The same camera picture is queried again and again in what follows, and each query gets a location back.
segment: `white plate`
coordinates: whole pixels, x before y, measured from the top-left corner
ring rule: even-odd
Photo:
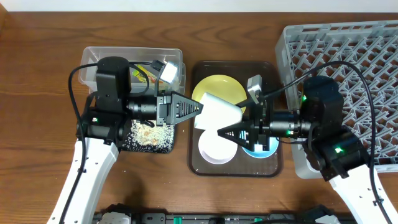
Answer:
[[[209,163],[224,164],[230,161],[238,150],[238,145],[219,137],[217,130],[206,130],[199,138],[199,152]]]

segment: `clear plastic container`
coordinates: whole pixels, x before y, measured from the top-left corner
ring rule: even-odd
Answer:
[[[100,59],[109,56],[124,57],[130,62],[152,62],[160,60],[161,62],[173,62],[178,65],[178,75],[171,84],[161,83],[159,90],[176,91],[184,94],[185,91],[185,65],[182,63],[182,52],[180,49],[157,49],[146,47],[87,47],[83,51],[81,65],[96,63]],[[149,72],[158,75],[159,72],[144,66]],[[97,90],[95,80],[96,67],[89,67],[80,70],[79,81],[90,88],[90,93]],[[138,93],[145,89],[146,83],[142,83],[138,78],[131,76],[131,92]],[[147,94],[153,94],[155,85],[150,83]]]

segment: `dish rack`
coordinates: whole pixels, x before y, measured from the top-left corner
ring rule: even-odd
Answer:
[[[284,84],[326,62],[343,60],[355,64],[368,81],[376,109],[376,169],[398,171],[398,21],[287,26],[275,51]],[[370,151],[371,113],[358,75],[344,65],[321,69],[317,75],[332,77],[339,84],[344,97],[343,124]],[[299,109],[301,89],[302,83],[286,90],[290,110]],[[304,153],[302,148],[294,147],[293,152],[297,159],[305,159],[305,155],[295,156],[297,152]],[[306,161],[298,164],[301,168],[309,166]],[[311,172],[300,174],[303,178],[320,177],[315,170]]]

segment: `white cylinder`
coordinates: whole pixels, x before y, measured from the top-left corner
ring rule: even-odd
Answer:
[[[201,114],[195,117],[194,128],[217,130],[242,120],[242,110],[217,96],[203,94],[200,103],[203,104]]]

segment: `white wall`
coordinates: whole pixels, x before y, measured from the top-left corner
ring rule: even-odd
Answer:
[[[398,12],[398,0],[0,0],[8,11]]]

